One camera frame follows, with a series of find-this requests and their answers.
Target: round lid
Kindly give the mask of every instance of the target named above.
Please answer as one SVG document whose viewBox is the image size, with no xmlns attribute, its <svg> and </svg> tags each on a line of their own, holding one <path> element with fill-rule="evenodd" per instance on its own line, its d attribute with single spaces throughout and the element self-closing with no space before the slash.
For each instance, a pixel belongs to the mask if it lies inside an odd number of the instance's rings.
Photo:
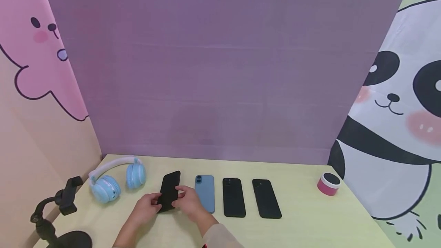
<svg viewBox="0 0 441 248">
<path fill-rule="evenodd" d="M 325 185 L 331 188 L 338 188 L 341 184 L 340 179 L 332 173 L 323 173 L 322 181 Z"/>
</svg>

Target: light yellow tabletop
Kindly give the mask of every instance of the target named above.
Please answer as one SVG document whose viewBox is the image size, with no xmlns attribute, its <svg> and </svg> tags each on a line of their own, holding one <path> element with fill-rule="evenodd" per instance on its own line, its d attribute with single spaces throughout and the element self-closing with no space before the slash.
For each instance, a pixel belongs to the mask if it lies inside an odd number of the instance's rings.
<svg viewBox="0 0 441 248">
<path fill-rule="evenodd" d="M 106 163 L 122 155 L 107 155 Z M 136 201 L 145 193 L 159 192 L 167 173 L 181 171 L 181 184 L 194 187 L 196 175 L 213 175 L 216 211 L 214 216 L 249 248 L 391 248 L 394 247 L 369 216 L 349 188 L 342 184 L 335 196 L 326 196 L 316 187 L 330 166 L 255 163 L 184 158 L 140 156 L 147 171 L 145 185 L 137 190 L 125 186 L 127 165 L 116 167 L 113 176 L 122 188 L 121 196 L 109 204 L 93 198 L 88 182 L 78 191 L 78 211 L 58 216 L 53 223 L 56 234 L 73 230 L 87 232 L 94 248 L 110 248 Z M 222 179 L 240 178 L 247 215 L 227 218 L 223 212 Z M 262 219 L 253 193 L 254 178 L 269 179 L 273 185 L 282 219 Z M 203 243 L 197 227 L 179 211 L 159 214 L 140 236 L 137 248 L 200 248 Z M 40 240 L 35 248 L 44 248 Z"/>
</svg>

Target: panda eye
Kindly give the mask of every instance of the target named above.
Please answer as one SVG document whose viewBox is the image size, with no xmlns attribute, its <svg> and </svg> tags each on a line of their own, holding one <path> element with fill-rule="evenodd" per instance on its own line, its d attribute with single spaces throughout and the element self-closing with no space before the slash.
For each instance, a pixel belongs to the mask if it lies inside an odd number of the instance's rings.
<svg viewBox="0 0 441 248">
<path fill-rule="evenodd" d="M 400 58 L 391 51 L 381 51 L 375 57 L 363 85 L 377 85 L 390 79 L 400 66 Z"/>
<path fill-rule="evenodd" d="M 424 108 L 441 117 L 441 60 L 423 66 L 414 78 L 413 88 Z"/>
</svg>

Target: light blue headphones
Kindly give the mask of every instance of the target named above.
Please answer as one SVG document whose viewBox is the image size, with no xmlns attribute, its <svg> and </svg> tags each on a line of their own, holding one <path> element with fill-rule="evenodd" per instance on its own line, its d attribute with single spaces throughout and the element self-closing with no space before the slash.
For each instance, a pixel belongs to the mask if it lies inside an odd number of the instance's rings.
<svg viewBox="0 0 441 248">
<path fill-rule="evenodd" d="M 126 171 L 126 183 L 130 189 L 139 188 L 145 183 L 145 167 L 136 157 L 123 157 L 102 165 L 89 173 L 89 186 L 93 196 L 101 203 L 114 201 L 121 194 L 118 182 L 110 175 L 99 178 L 116 166 L 130 164 Z"/>
</svg>

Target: purple backdrop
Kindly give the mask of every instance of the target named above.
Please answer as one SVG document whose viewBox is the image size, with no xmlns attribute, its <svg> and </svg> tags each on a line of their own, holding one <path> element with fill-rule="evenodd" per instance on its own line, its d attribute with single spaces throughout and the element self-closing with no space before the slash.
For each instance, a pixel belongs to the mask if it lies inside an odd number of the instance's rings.
<svg viewBox="0 0 441 248">
<path fill-rule="evenodd" d="M 326 164 L 401 0 L 49 0 L 103 153 Z"/>
</svg>

